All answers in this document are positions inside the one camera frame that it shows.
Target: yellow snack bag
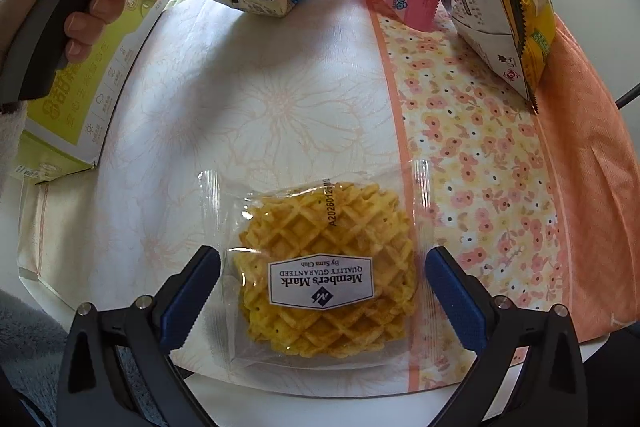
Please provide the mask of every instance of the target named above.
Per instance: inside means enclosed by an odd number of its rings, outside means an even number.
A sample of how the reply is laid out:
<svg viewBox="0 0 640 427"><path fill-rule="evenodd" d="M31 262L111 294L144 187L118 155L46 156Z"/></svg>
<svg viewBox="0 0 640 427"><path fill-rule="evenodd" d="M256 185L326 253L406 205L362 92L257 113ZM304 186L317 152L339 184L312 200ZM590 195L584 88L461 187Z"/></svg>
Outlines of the yellow snack bag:
<svg viewBox="0 0 640 427"><path fill-rule="evenodd" d="M442 0L459 35L537 111L556 20L551 0Z"/></svg>

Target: tablecloth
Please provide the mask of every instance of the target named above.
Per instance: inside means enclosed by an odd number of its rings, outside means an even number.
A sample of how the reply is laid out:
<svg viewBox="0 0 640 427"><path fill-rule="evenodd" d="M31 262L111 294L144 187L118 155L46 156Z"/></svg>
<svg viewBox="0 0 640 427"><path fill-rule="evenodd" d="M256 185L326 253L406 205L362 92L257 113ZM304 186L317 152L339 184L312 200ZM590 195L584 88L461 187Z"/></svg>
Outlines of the tablecloth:
<svg viewBox="0 0 640 427"><path fill-rule="evenodd" d="M529 112L442 9L422 34L376 0L305 0L283 20L188 0L148 38L99 168L30 189L18 262L72 307L127 306L207 237L200 170L268 190L426 156L436 242L493 294L564 302L593 338L638 316L640 176L610 95L560 21L539 107ZM433 299L420 360L231 372L207 322L217 298L174 361L258 389L405 393L460 381L474 356Z"/></svg>

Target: member's mark label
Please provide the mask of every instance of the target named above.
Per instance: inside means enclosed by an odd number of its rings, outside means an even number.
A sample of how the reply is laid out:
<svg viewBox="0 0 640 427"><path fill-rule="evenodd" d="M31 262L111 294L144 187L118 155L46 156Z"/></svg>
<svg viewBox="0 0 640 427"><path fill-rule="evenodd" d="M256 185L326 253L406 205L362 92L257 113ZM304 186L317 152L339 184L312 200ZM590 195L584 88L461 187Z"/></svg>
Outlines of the member's mark label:
<svg viewBox="0 0 640 427"><path fill-rule="evenodd" d="M372 260L318 253L269 263L269 302L330 310L373 298Z"/></svg>

